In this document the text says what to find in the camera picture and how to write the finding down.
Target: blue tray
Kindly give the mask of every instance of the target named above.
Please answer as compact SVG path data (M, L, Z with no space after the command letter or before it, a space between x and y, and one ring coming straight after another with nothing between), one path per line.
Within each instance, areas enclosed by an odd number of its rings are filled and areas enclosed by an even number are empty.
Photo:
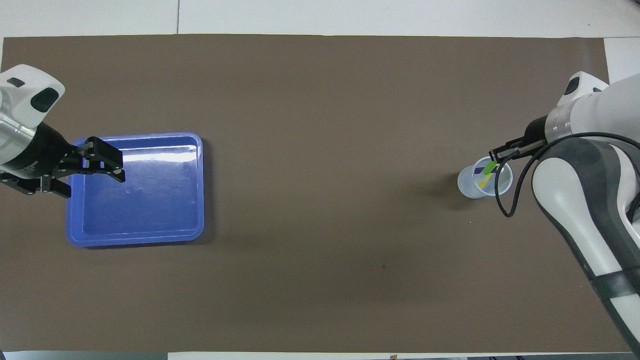
M67 238L75 246L194 240L204 229L202 140L194 133L101 138L122 151L126 181L72 175ZM78 139L74 145L84 144Z

